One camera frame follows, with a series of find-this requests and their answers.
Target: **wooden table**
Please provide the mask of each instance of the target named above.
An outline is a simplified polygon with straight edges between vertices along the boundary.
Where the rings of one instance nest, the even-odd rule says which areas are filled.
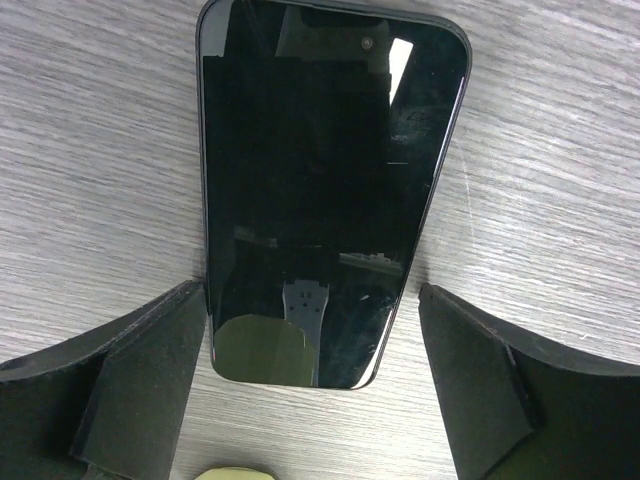
[[[3,0],[0,360],[201,273],[202,4]],[[457,22],[474,66],[378,377],[355,392],[231,384],[205,341],[174,480],[221,464],[280,480],[455,478],[416,315],[427,278],[640,363],[640,3],[396,5]]]

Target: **yellow round object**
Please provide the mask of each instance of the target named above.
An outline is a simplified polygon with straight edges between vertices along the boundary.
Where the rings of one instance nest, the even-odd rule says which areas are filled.
[[[215,468],[200,475],[196,480],[275,480],[271,475],[248,468]]]

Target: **phone screen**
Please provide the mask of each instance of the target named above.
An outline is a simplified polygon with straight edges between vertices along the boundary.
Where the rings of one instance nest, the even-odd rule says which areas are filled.
[[[220,0],[198,50],[215,369],[374,376],[469,68],[437,22]]]

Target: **gray wood grain surface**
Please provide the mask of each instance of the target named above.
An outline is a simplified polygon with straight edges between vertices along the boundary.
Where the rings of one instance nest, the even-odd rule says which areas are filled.
[[[0,4],[0,361],[201,271],[194,31],[203,0]],[[455,478],[417,320],[429,278],[640,363],[640,3],[381,1],[457,22],[470,87],[377,379],[236,385],[205,342],[174,480]]]

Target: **smartphone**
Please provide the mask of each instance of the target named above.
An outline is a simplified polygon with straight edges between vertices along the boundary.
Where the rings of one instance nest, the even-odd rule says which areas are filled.
[[[215,370],[366,385],[467,85],[466,36],[373,7],[215,0],[196,51]]]

